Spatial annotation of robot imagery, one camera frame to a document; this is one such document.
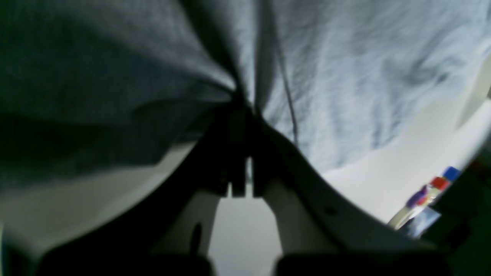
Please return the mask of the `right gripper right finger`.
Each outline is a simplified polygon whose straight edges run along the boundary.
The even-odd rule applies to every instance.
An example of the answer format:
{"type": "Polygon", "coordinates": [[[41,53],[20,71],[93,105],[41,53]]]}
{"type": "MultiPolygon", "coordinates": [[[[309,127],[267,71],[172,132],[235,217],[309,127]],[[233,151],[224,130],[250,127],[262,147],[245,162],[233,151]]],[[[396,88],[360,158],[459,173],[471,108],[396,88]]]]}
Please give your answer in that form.
{"type": "Polygon", "coordinates": [[[391,230],[330,186],[259,115],[251,116],[253,194],[275,215],[275,276],[447,276],[428,243],[391,230]]]}

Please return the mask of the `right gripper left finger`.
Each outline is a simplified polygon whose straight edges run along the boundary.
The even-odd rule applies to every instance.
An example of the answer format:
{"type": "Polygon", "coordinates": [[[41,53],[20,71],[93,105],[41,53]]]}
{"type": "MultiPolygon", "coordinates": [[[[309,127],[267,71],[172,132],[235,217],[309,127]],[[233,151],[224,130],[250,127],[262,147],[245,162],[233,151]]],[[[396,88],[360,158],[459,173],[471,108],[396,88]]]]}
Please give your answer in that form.
{"type": "Polygon", "coordinates": [[[246,108],[221,108],[163,183],[109,223],[46,253],[36,276],[213,276],[207,259],[216,209],[244,196],[246,108]]]}

